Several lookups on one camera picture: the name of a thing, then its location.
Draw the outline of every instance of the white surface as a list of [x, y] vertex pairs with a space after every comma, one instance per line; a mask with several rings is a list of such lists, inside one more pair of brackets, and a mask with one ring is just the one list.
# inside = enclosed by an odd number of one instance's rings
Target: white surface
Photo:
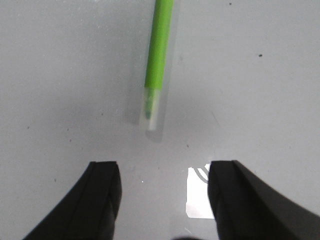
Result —
[[153, 4], [1, 1], [1, 240], [32, 230], [89, 161], [120, 166], [115, 240], [217, 239], [185, 212], [188, 168], [211, 160], [320, 214], [320, 2], [182, 0], [161, 142], [134, 124]]
[[209, 163], [202, 168], [188, 168], [185, 212], [189, 218], [214, 219], [208, 198], [209, 169]]

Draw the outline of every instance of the green pen barrel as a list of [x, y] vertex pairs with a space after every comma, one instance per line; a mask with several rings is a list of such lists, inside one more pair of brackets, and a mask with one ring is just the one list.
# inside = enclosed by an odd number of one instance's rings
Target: green pen barrel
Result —
[[144, 87], [162, 89], [174, 0], [156, 0]]

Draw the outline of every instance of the gray floor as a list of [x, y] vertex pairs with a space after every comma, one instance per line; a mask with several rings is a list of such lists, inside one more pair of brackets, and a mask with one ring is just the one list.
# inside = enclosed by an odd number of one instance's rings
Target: gray floor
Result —
[[177, 1], [163, 124], [146, 134], [154, 0], [1, 1], [1, 240], [23, 238], [89, 161], [120, 167], [115, 240], [217, 240], [214, 220], [186, 215], [188, 168], [214, 160], [320, 214], [320, 2], [231, 3]]

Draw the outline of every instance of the black object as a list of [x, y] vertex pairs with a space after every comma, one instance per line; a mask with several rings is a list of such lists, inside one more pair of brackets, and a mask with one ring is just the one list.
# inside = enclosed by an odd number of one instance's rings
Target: black object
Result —
[[111, 240], [122, 187], [116, 162], [90, 162], [61, 202], [24, 240]]
[[320, 217], [236, 160], [213, 161], [208, 196], [220, 240], [320, 240]]

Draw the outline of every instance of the green highlighter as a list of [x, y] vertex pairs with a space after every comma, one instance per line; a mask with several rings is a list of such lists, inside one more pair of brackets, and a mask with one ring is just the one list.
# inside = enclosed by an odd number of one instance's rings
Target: green highlighter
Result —
[[148, 130], [157, 128], [173, 6], [174, 0], [155, 1], [141, 113]]

